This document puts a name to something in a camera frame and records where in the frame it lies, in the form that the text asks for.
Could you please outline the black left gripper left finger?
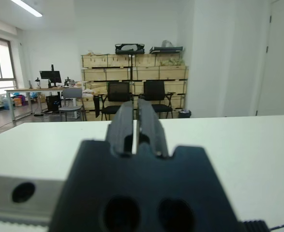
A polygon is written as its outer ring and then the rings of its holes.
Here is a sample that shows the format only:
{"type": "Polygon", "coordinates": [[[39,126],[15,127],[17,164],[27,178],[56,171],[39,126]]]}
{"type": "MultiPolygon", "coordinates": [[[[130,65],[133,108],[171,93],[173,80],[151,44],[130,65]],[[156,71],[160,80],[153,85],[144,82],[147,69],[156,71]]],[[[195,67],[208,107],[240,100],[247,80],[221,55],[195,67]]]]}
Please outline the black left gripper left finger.
{"type": "Polygon", "coordinates": [[[132,152],[133,105],[125,102],[104,141],[81,143],[49,224],[51,232],[139,232],[142,158],[132,152]]]}

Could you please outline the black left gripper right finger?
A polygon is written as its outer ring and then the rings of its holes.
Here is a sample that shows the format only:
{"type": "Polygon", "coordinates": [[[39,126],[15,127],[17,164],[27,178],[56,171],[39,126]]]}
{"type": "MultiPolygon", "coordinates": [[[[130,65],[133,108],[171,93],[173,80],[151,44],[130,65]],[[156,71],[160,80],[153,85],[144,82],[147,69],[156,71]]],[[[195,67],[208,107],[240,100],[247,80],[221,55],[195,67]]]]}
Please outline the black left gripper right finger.
{"type": "Polygon", "coordinates": [[[224,189],[201,147],[178,146],[169,155],[152,107],[138,101],[135,189],[144,232],[239,232],[224,189]]]}

